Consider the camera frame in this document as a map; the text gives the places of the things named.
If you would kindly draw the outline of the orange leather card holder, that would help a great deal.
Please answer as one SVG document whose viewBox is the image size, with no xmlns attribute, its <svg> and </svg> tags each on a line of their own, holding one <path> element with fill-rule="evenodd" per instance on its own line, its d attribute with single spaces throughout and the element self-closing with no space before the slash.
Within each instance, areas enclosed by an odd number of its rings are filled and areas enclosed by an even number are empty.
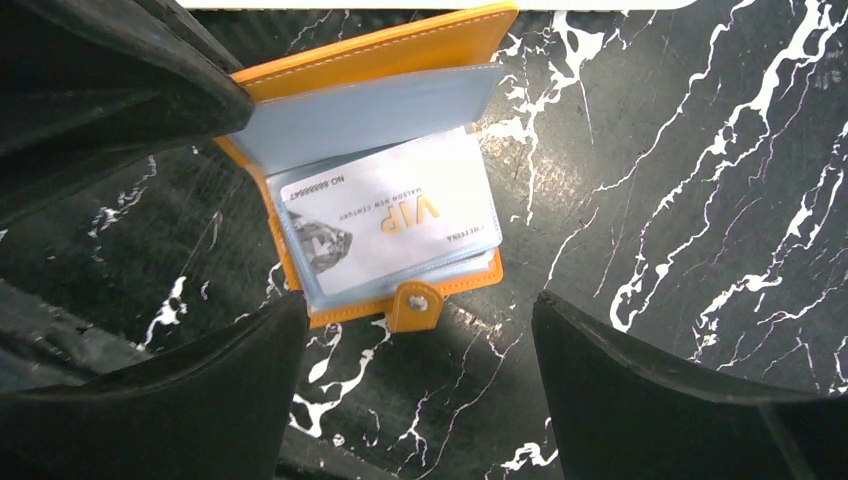
<svg viewBox="0 0 848 480">
<path fill-rule="evenodd" d="M 312 327 L 374 314 L 435 328 L 448 296 L 503 277 L 475 122 L 503 77 L 503 1 L 234 74 L 254 111 L 218 145 L 255 180 Z"/>
</svg>

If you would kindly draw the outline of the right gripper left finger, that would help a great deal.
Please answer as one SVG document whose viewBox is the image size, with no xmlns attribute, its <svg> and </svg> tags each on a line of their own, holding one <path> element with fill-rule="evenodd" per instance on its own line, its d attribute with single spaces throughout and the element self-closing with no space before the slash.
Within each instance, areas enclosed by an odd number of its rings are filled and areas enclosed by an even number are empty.
<svg viewBox="0 0 848 480">
<path fill-rule="evenodd" d="M 79 386 L 1 397 L 5 479 L 270 479 L 304 355 L 304 299 Z"/>
</svg>

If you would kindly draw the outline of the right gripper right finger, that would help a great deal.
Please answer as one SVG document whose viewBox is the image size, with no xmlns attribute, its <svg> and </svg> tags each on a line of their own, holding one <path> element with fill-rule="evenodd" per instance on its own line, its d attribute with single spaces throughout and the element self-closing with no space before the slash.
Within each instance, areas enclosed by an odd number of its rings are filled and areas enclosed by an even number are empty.
<svg viewBox="0 0 848 480">
<path fill-rule="evenodd" d="M 552 292 L 532 314 L 568 479 L 843 479 L 847 400 L 681 359 Z"/>
</svg>

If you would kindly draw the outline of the white plastic basket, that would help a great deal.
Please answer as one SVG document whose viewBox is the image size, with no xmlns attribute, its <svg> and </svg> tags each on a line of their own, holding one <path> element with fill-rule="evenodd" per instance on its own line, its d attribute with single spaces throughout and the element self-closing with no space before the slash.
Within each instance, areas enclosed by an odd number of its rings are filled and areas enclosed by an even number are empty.
<svg viewBox="0 0 848 480">
<path fill-rule="evenodd" d="M 178 0 L 190 10 L 406 9 L 457 10 L 491 4 L 485 0 Z M 516 0 L 523 11 L 675 10 L 694 0 Z"/>
</svg>

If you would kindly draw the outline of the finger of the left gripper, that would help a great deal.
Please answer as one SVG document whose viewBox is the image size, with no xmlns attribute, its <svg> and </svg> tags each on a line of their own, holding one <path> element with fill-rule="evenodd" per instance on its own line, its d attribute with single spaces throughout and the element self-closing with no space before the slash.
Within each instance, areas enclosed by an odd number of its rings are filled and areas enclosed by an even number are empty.
<svg viewBox="0 0 848 480">
<path fill-rule="evenodd" d="M 174 1 L 1 5 L 1 222 L 242 129 L 239 62 Z"/>
</svg>

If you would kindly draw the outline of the white patterned card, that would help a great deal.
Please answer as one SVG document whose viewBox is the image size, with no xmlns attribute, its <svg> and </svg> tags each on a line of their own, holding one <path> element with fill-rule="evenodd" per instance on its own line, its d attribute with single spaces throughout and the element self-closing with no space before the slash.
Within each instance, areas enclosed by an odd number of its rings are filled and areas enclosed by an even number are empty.
<svg viewBox="0 0 848 480">
<path fill-rule="evenodd" d="M 281 184 L 275 194 L 301 285 L 318 304 L 385 295 L 502 242 L 478 138 L 466 127 Z"/>
</svg>

